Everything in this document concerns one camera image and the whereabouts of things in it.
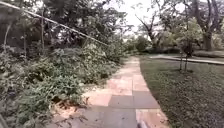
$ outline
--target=paving stone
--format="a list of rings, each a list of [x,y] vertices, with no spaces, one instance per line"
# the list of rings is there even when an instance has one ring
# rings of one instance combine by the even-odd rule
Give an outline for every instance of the paving stone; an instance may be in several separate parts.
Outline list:
[[[133,85],[133,91],[144,91],[144,92],[149,92],[149,89],[147,85]]]
[[[109,107],[113,108],[134,108],[133,96],[116,96],[111,97]]]
[[[136,128],[135,109],[108,108],[102,124],[102,128]]]
[[[136,109],[160,108],[150,92],[133,91],[134,106]]]
[[[144,121],[149,128],[169,128],[167,117],[161,109],[137,109],[136,120]]]
[[[92,106],[108,106],[111,96],[111,94],[96,94],[90,96],[88,102]]]

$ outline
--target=bush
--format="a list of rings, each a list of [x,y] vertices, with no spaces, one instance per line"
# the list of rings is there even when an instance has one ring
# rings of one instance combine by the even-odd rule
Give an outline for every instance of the bush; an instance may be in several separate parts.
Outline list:
[[[177,54],[180,53],[179,48],[167,48],[166,50],[163,51],[165,54]]]
[[[136,49],[139,51],[139,52],[144,52],[145,51],[145,49],[146,49],[146,47],[148,46],[148,44],[149,44],[149,41],[146,39],[146,38],[144,38],[144,37],[142,37],[142,36],[139,36],[138,37],[138,42],[137,42],[137,44],[136,44]]]
[[[14,119],[8,122],[10,127],[23,128],[50,117],[49,106],[58,101],[82,104],[87,84],[98,84],[116,71],[121,55],[115,51],[105,53],[94,45],[58,49],[48,57],[28,61],[24,69],[16,66],[21,62],[4,59],[0,62],[0,75],[5,76],[0,79],[0,113],[6,120]]]

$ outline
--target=grass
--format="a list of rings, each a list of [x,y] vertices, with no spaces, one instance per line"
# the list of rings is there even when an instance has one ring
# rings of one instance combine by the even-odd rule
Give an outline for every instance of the grass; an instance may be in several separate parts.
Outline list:
[[[224,67],[141,58],[141,71],[171,127],[224,127]]]

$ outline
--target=power line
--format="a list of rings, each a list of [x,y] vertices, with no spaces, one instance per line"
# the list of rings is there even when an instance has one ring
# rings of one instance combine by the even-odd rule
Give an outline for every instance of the power line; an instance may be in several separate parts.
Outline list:
[[[4,5],[4,6],[7,6],[7,7],[10,7],[10,8],[14,8],[14,9],[16,9],[16,10],[19,10],[19,11],[22,11],[22,12],[25,12],[25,13],[28,13],[28,14],[30,14],[30,15],[33,15],[33,16],[36,16],[36,17],[39,17],[39,18],[43,18],[43,19],[46,20],[46,21],[49,21],[49,22],[54,23],[54,24],[57,24],[58,26],[64,27],[64,28],[66,28],[66,29],[69,29],[69,30],[75,32],[75,33],[78,33],[78,34],[80,34],[80,35],[82,35],[82,36],[85,36],[85,37],[87,37],[87,38],[89,38],[89,39],[91,39],[91,40],[94,40],[94,41],[96,41],[96,42],[98,42],[98,43],[100,43],[100,44],[103,44],[103,45],[105,45],[105,46],[108,46],[107,44],[105,44],[105,43],[103,43],[103,42],[101,42],[101,41],[99,41],[99,40],[97,40],[97,39],[95,39],[95,38],[93,38],[93,37],[91,37],[91,36],[88,36],[88,35],[86,35],[86,34],[84,34],[84,33],[82,33],[82,32],[79,32],[79,31],[77,31],[77,30],[75,30],[75,29],[73,29],[73,28],[68,27],[68,26],[66,26],[66,25],[64,25],[64,24],[60,24],[60,23],[58,23],[58,22],[56,22],[56,21],[54,21],[54,20],[51,20],[51,19],[48,19],[48,18],[46,18],[46,17],[40,16],[40,15],[38,15],[38,14],[36,14],[36,13],[33,13],[33,12],[30,12],[30,11],[21,9],[21,8],[15,6],[15,5],[12,5],[12,4],[3,2],[3,1],[0,1],[0,4],[1,4],[1,5]]]

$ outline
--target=sky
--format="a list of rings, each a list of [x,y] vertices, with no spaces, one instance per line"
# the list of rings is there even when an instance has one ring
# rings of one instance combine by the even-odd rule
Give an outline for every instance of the sky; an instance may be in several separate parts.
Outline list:
[[[141,22],[137,19],[135,15],[137,15],[142,20],[146,21],[146,23],[150,23],[150,17],[152,17],[154,10],[152,9],[150,9],[149,11],[147,10],[149,7],[151,7],[152,0],[123,0],[123,1],[124,3],[118,6],[116,0],[112,0],[109,6],[112,6],[121,12],[127,13],[127,17],[126,17],[127,24],[135,26],[132,29],[132,31],[136,32],[138,30],[138,26],[141,25]],[[139,7],[136,7],[135,9],[132,8],[132,6],[136,6],[139,3],[141,3]],[[176,6],[176,9],[179,11],[183,11],[184,8],[185,6],[183,4]]]

